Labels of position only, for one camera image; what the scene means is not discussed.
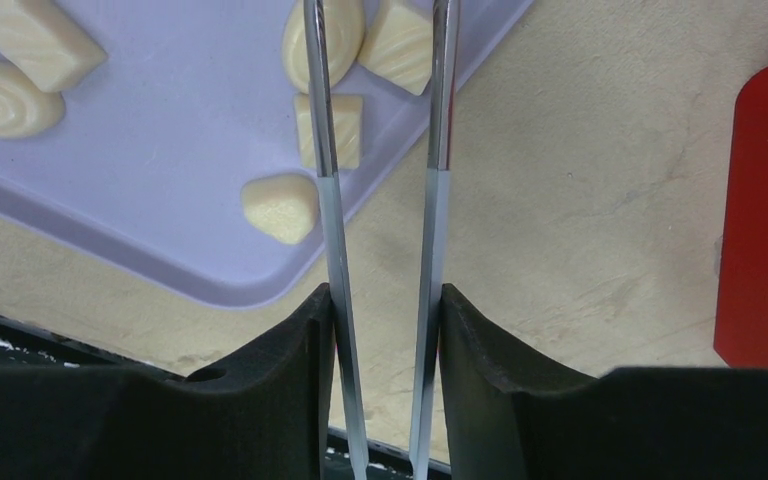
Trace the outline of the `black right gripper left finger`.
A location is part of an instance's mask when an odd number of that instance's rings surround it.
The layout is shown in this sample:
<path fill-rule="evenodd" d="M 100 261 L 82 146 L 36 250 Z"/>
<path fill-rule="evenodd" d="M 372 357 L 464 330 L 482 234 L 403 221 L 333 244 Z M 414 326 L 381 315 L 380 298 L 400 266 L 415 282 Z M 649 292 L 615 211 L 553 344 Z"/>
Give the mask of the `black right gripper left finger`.
<path fill-rule="evenodd" d="M 333 317 L 320 285 L 180 380 L 119 365 L 0 364 L 0 479 L 319 479 Z"/>

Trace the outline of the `metal tongs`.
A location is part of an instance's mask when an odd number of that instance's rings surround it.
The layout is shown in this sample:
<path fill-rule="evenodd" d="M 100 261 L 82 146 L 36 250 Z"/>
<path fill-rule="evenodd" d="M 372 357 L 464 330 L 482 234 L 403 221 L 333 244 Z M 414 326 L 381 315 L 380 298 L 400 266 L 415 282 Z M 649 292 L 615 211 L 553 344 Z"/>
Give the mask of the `metal tongs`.
<path fill-rule="evenodd" d="M 369 445 L 360 386 L 345 225 L 338 175 L 330 78 L 322 2 L 305 1 L 304 34 L 309 69 L 316 185 L 326 247 L 329 289 L 336 313 L 335 335 L 350 461 L 357 479 L 367 476 Z M 419 284 L 416 357 L 410 422 L 409 461 L 413 476 L 430 472 L 430 444 L 440 308 L 451 183 L 450 157 L 461 4 L 433 4 L 433 62 L 428 168 Z"/>

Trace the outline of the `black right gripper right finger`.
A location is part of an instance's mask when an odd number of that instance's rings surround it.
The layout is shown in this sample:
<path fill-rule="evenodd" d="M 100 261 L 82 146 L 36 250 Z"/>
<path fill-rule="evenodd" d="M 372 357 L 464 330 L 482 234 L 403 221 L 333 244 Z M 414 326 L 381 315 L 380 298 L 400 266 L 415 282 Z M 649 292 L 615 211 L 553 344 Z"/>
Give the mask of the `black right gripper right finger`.
<path fill-rule="evenodd" d="M 592 377 L 493 323 L 453 285 L 440 317 L 455 479 L 768 479 L 768 370 Z"/>

